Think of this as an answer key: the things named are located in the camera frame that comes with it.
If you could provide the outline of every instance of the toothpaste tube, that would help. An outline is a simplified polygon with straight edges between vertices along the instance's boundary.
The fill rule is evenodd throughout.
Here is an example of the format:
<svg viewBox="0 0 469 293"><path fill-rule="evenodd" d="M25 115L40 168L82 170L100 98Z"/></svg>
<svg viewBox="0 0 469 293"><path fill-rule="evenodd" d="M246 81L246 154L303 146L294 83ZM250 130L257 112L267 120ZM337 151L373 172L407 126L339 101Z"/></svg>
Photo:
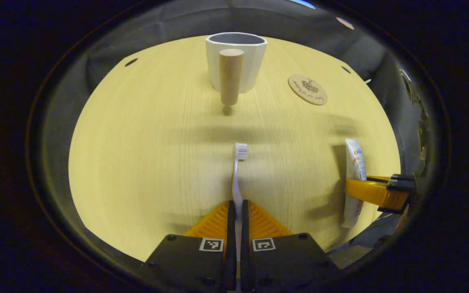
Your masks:
<svg viewBox="0 0 469 293"><path fill-rule="evenodd" d="M346 177L366 181L365 161L361 146L355 139L345 139L346 143ZM352 228L357 223L363 201L345 193L344 228Z"/></svg>

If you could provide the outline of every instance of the white cup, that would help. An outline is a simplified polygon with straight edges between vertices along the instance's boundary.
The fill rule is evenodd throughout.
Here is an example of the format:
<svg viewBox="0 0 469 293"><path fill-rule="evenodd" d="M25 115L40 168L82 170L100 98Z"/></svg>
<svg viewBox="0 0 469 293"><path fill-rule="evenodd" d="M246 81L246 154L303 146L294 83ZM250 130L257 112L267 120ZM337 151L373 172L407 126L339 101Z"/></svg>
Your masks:
<svg viewBox="0 0 469 293"><path fill-rule="evenodd" d="M266 39L250 33L222 32L207 37L207 39L205 39L205 48L211 85L213 85L217 91L220 91L220 64L218 53L224 49L240 49L243 51L243 63L239 93L249 91L256 82L266 47Z"/></svg>

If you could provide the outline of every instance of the wooden table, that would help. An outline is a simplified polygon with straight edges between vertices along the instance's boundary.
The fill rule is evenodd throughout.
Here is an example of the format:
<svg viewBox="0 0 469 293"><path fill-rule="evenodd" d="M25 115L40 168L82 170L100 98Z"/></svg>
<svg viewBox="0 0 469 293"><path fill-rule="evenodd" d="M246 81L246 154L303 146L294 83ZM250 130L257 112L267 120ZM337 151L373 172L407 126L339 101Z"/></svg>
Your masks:
<svg viewBox="0 0 469 293"><path fill-rule="evenodd" d="M360 141L367 174L400 171L391 125L368 86L342 61L269 37L256 85L229 112L208 81L205 38L125 58L84 106L69 179L86 227L145 261L164 235L184 234L231 199L233 149L244 142L245 199L293 233L309 232L326 251L364 230L379 215L373 204L363 205L354 228L340 226L344 139ZM287 82L292 74L320 83L328 102L315 106L299 98Z"/></svg>

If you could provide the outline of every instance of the toothbrush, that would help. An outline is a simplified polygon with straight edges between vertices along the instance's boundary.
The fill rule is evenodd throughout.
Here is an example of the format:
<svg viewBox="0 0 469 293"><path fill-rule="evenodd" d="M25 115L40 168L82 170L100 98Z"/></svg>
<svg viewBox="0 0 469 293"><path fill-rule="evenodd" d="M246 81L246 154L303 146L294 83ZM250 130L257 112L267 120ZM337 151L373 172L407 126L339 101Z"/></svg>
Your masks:
<svg viewBox="0 0 469 293"><path fill-rule="evenodd" d="M247 160L247 144L235 143L234 145L234 170L233 170L233 202L236 211L234 231L236 235L236 258L240 262L240 247L242 242L242 203L243 198L238 188L238 161Z"/></svg>

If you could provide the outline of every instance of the wooden cylinder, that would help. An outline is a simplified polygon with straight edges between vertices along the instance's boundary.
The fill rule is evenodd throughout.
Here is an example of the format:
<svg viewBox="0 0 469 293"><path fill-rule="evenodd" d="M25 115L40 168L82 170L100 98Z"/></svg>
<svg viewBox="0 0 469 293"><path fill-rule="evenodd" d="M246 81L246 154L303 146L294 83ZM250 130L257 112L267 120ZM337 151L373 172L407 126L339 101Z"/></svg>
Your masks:
<svg viewBox="0 0 469 293"><path fill-rule="evenodd" d="M238 102L238 90L242 76L243 51L224 49L219 52L220 97L222 104L233 106Z"/></svg>

